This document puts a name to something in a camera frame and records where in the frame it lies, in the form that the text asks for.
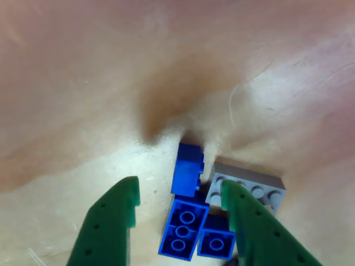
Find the gray lego brick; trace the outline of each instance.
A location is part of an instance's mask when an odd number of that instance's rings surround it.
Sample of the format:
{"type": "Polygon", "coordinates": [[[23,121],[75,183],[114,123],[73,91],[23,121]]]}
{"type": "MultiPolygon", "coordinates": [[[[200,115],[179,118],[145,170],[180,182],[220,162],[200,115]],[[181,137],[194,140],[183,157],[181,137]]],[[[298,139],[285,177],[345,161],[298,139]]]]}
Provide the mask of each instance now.
{"type": "Polygon", "coordinates": [[[286,189],[280,178],[264,175],[235,166],[215,162],[211,177],[212,180],[206,203],[221,206],[221,183],[223,180],[233,180],[245,186],[259,201],[271,206],[271,212],[276,213],[286,194],[286,189]]]}

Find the toy brick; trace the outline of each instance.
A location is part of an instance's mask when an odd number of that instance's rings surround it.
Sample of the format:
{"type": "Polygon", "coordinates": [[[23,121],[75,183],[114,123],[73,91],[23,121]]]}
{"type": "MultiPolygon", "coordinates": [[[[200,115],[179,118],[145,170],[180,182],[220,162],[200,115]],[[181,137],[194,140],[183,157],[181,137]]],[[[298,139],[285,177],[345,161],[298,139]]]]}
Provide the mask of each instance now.
{"type": "Polygon", "coordinates": [[[198,191],[193,198],[175,196],[158,254],[191,260],[210,209],[204,199],[198,191]]]}
{"type": "Polygon", "coordinates": [[[229,231],[227,218],[209,214],[201,231],[197,254],[204,257],[230,260],[235,239],[235,233],[229,231]]]}
{"type": "Polygon", "coordinates": [[[171,193],[193,197],[200,189],[200,174],[204,172],[204,154],[200,146],[180,143],[174,169],[171,193]]]}
{"type": "Polygon", "coordinates": [[[248,189],[263,205],[270,205],[276,213],[286,193],[280,178],[264,175],[235,166],[215,162],[211,171],[212,183],[206,197],[206,203],[221,206],[221,183],[233,180],[248,189]]]}

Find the wooden surface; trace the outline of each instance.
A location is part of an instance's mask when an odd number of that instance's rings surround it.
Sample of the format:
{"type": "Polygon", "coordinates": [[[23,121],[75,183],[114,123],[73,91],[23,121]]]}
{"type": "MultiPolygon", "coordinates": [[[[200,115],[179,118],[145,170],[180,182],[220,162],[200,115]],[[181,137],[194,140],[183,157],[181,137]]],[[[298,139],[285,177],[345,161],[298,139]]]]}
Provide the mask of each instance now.
{"type": "Polygon", "coordinates": [[[65,265],[89,206],[140,177],[131,265],[158,256],[183,135],[282,176],[280,221],[355,250],[355,1],[0,2],[0,265],[65,265]]]}

